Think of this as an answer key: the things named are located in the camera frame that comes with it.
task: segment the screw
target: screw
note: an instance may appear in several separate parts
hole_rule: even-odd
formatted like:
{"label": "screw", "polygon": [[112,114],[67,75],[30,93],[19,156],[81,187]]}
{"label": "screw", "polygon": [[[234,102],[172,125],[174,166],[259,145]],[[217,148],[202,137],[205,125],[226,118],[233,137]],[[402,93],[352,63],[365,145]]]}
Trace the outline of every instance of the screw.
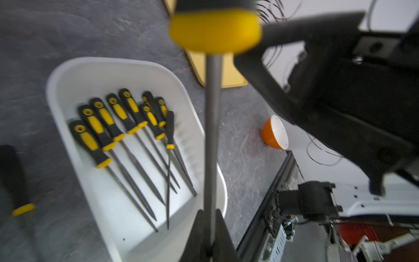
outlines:
{"label": "screw", "polygon": [[289,91],[291,90],[291,85],[289,83],[286,83],[283,90],[285,93],[289,93]]}

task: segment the yellow cutting board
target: yellow cutting board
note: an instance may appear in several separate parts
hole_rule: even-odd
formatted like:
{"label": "yellow cutting board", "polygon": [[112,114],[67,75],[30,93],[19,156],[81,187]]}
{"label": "yellow cutting board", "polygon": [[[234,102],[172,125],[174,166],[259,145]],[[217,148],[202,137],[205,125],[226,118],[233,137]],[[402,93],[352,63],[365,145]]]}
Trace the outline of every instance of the yellow cutting board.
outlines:
{"label": "yellow cutting board", "polygon": [[[169,14],[173,14],[176,0],[163,0]],[[201,85],[205,86],[205,54],[185,50]],[[225,54],[222,63],[222,88],[247,85],[247,80],[237,71],[233,63],[233,54]]]}

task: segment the metal frame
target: metal frame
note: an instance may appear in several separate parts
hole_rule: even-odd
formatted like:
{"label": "metal frame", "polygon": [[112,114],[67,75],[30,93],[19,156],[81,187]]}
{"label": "metal frame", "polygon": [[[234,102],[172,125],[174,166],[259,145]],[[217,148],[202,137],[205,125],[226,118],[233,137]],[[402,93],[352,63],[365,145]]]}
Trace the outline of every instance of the metal frame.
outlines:
{"label": "metal frame", "polygon": [[287,157],[265,195],[256,215],[246,230],[243,238],[237,246],[236,252],[242,262],[252,262],[263,248],[266,235],[269,234],[268,227],[264,221],[264,214],[274,203],[275,191],[286,185],[286,181],[292,174],[297,162],[291,151],[287,151]]}

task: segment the wire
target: wire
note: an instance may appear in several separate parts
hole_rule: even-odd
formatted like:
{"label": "wire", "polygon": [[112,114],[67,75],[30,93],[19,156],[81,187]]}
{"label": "wire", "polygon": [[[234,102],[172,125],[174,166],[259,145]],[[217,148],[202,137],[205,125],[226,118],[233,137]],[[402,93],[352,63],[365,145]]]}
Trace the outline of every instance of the wire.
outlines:
{"label": "wire", "polygon": [[311,222],[311,220],[306,219],[306,220],[301,221],[301,222],[294,222],[293,224],[294,225],[304,225],[304,224],[307,224],[307,223],[310,223],[310,222]]}
{"label": "wire", "polygon": [[[277,23],[280,22],[280,21],[287,21],[288,19],[292,18],[298,12],[298,10],[301,8],[301,5],[303,4],[304,0],[300,1],[300,3],[295,8],[294,12],[288,17],[286,17],[285,14],[284,14],[283,10],[285,9],[285,7],[284,7],[284,4],[282,3],[282,0],[256,0],[256,2],[258,2],[258,1],[261,1],[262,3],[268,2],[269,6],[265,6],[263,4],[256,3],[256,6],[258,7],[256,10],[257,10],[258,15],[261,18],[261,20],[265,24],[270,24],[271,23],[269,21],[270,17],[273,17]],[[277,17],[274,14],[273,8],[276,8],[279,11],[279,13],[281,14],[281,17]],[[267,68],[270,68],[271,66],[273,66],[275,64],[275,62],[279,59],[279,56],[281,55],[282,50],[283,50],[283,46],[280,45],[279,48],[278,48],[278,46],[276,46],[271,54],[268,54],[268,52],[265,52],[263,54],[262,61],[264,62],[265,66]]]}
{"label": "wire", "polygon": [[315,146],[317,146],[319,149],[321,149],[321,150],[323,150],[324,152],[326,152],[326,153],[329,153],[329,154],[331,154],[331,155],[334,155],[334,156],[338,156],[338,157],[343,157],[343,158],[345,158],[344,156],[341,156],[341,155],[336,155],[336,154],[333,154],[333,153],[330,153],[330,152],[328,152],[328,151],[326,151],[326,150],[324,150],[324,149],[322,149],[321,147],[319,147],[316,143],[314,143],[314,141],[313,141],[313,139],[310,137],[310,135],[308,134],[308,132],[305,132],[306,134],[307,134],[307,136],[308,136],[308,138],[310,138],[310,140],[313,142],[313,144],[315,145]]}
{"label": "wire", "polygon": [[317,164],[320,164],[320,165],[322,165],[322,166],[335,166],[335,165],[339,164],[339,163],[340,163],[340,161],[342,161],[342,159],[344,158],[343,156],[339,156],[339,159],[338,159],[335,163],[330,164],[330,165],[329,165],[329,164],[324,164],[324,163],[317,162],[316,160],[314,160],[314,159],[310,156],[310,154],[309,154],[309,152],[308,152],[308,147],[311,145],[311,143],[313,143],[313,141],[308,142],[307,147],[305,148],[305,151],[306,151],[306,153],[307,153],[308,157],[309,157],[309,158],[311,158],[311,160],[313,160],[313,161],[314,161],[314,162],[316,162]]}
{"label": "wire", "polygon": [[[324,150],[324,149],[322,149],[321,147],[319,147],[315,142],[314,142],[314,140],[316,140],[317,138],[314,138],[314,140],[311,138],[311,136],[306,132],[306,134],[307,134],[307,136],[308,136],[308,138],[310,138],[310,142],[308,142],[308,144],[307,144],[307,147],[305,148],[305,151],[306,151],[306,153],[307,153],[307,155],[308,155],[308,157],[309,158],[311,158],[311,160],[313,160],[314,162],[316,162],[317,164],[320,164],[320,165],[323,165],[323,166],[335,166],[335,165],[337,165],[337,164],[339,164],[340,163],[340,161],[342,161],[342,159],[344,159],[345,157],[344,156],[340,156],[340,155],[337,155],[337,154],[333,154],[333,153],[330,153],[330,152],[328,152],[328,151],[326,151],[326,150]],[[320,150],[322,150],[322,151],[324,151],[324,152],[326,152],[326,153],[328,153],[328,154],[331,154],[331,155],[333,155],[333,156],[337,156],[337,157],[339,157],[339,159],[335,162],[335,163],[333,163],[333,164],[324,164],[324,163],[320,163],[320,162],[318,162],[318,161],[316,161],[316,160],[314,160],[311,156],[310,156],[310,154],[309,154],[309,152],[308,152],[308,148],[309,148],[309,146],[311,145],[311,144],[314,144],[318,149],[320,149]]]}
{"label": "wire", "polygon": [[367,29],[371,32],[371,17],[372,12],[374,11],[375,4],[377,3],[377,0],[372,0],[370,3],[370,8],[368,8],[368,15],[367,15]]}

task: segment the black rubber grip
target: black rubber grip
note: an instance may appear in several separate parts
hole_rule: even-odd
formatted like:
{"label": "black rubber grip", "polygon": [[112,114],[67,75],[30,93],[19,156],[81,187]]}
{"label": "black rubber grip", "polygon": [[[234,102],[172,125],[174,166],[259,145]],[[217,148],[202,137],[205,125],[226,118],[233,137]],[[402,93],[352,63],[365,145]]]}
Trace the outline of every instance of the black rubber grip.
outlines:
{"label": "black rubber grip", "polygon": [[112,108],[112,111],[119,117],[119,119],[124,124],[127,133],[129,135],[136,133],[138,131],[138,127],[128,116],[127,110],[121,103],[121,100],[118,98],[118,96],[114,93],[110,93],[106,96],[106,101],[108,102],[109,107]]}
{"label": "black rubber grip", "polygon": [[125,134],[118,128],[115,124],[115,121],[109,112],[108,108],[103,103],[102,99],[95,97],[89,100],[89,104],[95,110],[95,113],[98,115],[99,120],[108,130],[109,134],[112,137],[114,142],[122,140]]}
{"label": "black rubber grip", "polygon": [[126,89],[120,89],[119,92],[119,98],[122,101],[122,104],[125,106],[129,114],[134,119],[134,122],[137,124],[139,128],[143,128],[147,125],[147,121],[144,120],[144,117],[142,116],[140,109],[137,106],[137,103],[135,102],[135,99],[132,97],[131,92]]}
{"label": "black rubber grip", "polygon": [[163,117],[163,119],[166,119],[167,117],[167,105],[166,102],[164,101],[163,97],[158,96],[155,98],[158,108],[159,108],[159,113],[161,114],[161,116]]}
{"label": "black rubber grip", "polygon": [[154,114],[151,112],[150,107],[146,103],[142,103],[138,105],[143,117],[148,122],[148,127],[153,132],[154,138],[156,140],[160,140],[163,137],[165,137],[165,134],[161,130],[161,128],[158,126],[157,120],[154,117]]}
{"label": "black rubber grip", "polygon": [[83,121],[75,120],[68,126],[74,139],[91,155],[98,168],[103,168],[111,162],[111,159],[102,151],[95,136]]}
{"label": "black rubber grip", "polygon": [[115,147],[115,143],[108,133],[106,133],[105,127],[100,122],[93,107],[88,104],[81,105],[77,108],[77,112],[84,123],[90,128],[93,134],[95,134],[103,151],[109,151]]}
{"label": "black rubber grip", "polygon": [[173,141],[173,133],[175,127],[175,114],[173,111],[167,111],[166,118],[166,136],[167,136],[167,149],[175,149],[175,144]]}
{"label": "black rubber grip", "polygon": [[21,162],[11,145],[0,146],[0,178],[12,196],[14,210],[31,203]]}
{"label": "black rubber grip", "polygon": [[157,104],[151,92],[145,91],[144,93],[142,93],[142,100],[151,107],[151,112],[156,117],[158,126],[164,127],[166,125],[166,121],[164,121],[162,115],[160,114],[160,107]]}

